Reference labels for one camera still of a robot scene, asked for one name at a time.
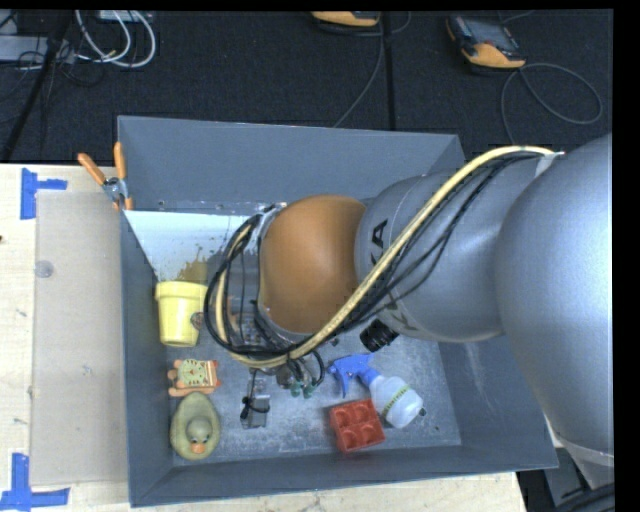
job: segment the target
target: dark carpet floor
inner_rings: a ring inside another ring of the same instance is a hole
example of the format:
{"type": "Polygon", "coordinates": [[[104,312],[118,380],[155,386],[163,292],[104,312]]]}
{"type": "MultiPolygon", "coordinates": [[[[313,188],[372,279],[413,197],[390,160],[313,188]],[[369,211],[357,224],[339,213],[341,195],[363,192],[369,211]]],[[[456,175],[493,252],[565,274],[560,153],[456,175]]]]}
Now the dark carpet floor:
{"type": "MultiPolygon", "coordinates": [[[[453,133],[468,158],[510,142],[567,150],[611,131],[613,10],[465,11],[515,17],[507,26],[530,67],[510,80],[470,70],[447,35],[448,14],[389,13],[380,28],[394,33],[376,68],[380,37],[320,30],[306,12],[156,11],[147,66],[77,61],[47,75],[9,160],[67,163],[82,151],[110,164],[121,114],[333,126],[376,69],[340,127],[453,133]]],[[[85,20],[96,42],[119,48],[116,24],[85,20]]],[[[80,38],[75,20],[68,37],[80,38]]],[[[138,39],[140,58],[149,41],[138,39]]],[[[0,68],[3,144],[36,74],[0,68]]]]}

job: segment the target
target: orange toy figure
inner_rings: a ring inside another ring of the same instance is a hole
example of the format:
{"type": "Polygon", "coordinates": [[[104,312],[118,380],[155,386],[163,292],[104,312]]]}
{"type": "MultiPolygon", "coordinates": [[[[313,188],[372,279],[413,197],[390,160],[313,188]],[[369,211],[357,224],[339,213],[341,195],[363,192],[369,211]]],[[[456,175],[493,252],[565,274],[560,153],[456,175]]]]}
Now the orange toy figure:
{"type": "Polygon", "coordinates": [[[198,361],[197,359],[176,359],[167,376],[173,382],[169,394],[183,397],[194,391],[209,394],[220,386],[216,375],[218,361],[198,361]]]}

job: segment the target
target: red toy brick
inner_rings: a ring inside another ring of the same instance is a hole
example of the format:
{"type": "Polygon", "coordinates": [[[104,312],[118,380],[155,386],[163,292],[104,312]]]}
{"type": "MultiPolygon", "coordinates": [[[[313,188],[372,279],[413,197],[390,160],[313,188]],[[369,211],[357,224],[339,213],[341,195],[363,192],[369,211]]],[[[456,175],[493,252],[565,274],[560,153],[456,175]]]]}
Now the red toy brick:
{"type": "Polygon", "coordinates": [[[336,433],[338,449],[344,453],[385,440],[382,423],[370,398],[333,407],[329,411],[329,424],[336,433]]]}

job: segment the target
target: rubber duck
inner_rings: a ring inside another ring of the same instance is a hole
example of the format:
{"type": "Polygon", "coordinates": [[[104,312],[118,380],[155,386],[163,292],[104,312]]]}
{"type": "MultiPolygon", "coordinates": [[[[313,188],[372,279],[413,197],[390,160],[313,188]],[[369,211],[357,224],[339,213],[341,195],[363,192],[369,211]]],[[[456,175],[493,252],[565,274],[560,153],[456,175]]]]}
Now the rubber duck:
{"type": "Polygon", "coordinates": [[[207,458],[220,442],[220,419],[207,396],[190,393],[178,404],[169,430],[171,446],[187,460],[207,458]]]}

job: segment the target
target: blue spray bottle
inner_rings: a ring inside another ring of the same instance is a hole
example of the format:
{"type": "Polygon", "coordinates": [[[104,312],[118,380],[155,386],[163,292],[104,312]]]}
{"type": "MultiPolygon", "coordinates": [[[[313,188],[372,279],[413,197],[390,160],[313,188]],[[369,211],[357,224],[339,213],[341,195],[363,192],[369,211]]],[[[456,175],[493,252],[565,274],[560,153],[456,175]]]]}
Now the blue spray bottle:
{"type": "Polygon", "coordinates": [[[354,354],[337,359],[329,372],[340,379],[345,397],[349,381],[357,376],[369,388],[373,405],[396,428],[407,426],[420,413],[422,398],[400,377],[384,377],[369,366],[373,354],[354,354]]]}

